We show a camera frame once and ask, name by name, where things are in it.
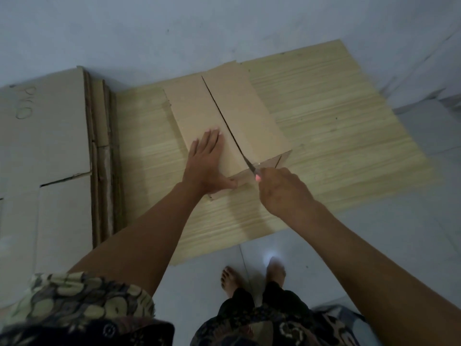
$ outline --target pants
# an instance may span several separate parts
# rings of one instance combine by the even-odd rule
[[[308,306],[292,291],[283,290],[276,282],[269,282],[262,294],[262,303],[290,315],[306,315]],[[251,294],[243,288],[234,291],[234,295],[221,305],[218,315],[231,315],[236,312],[251,311],[255,302]]]

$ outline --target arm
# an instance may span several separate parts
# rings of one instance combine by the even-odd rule
[[[386,345],[459,343],[461,310],[350,231],[288,169],[262,169],[260,198],[322,257]]]
[[[219,173],[224,146],[218,129],[207,130],[190,148],[183,179],[132,225],[108,238],[69,271],[87,271],[135,284],[150,295],[157,289],[189,215],[207,193],[235,188]]]

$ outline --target bare foot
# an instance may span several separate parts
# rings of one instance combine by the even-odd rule
[[[243,278],[232,267],[226,266],[221,274],[221,287],[230,298],[234,291],[243,288]]]
[[[274,281],[278,283],[280,287],[283,287],[286,275],[285,267],[281,261],[276,257],[271,257],[266,271],[266,283]]]

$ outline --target sleeve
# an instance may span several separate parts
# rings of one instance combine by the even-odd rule
[[[153,315],[151,296],[136,285],[84,272],[36,274],[6,317],[0,345],[135,342],[140,337],[152,345],[170,345],[174,327]]]

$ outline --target person's left arm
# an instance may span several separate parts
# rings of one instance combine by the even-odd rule
[[[69,271],[135,284],[153,295],[176,249],[189,215],[205,195],[237,182],[218,170],[224,137],[207,130],[190,147],[183,179],[133,224],[108,238]]]

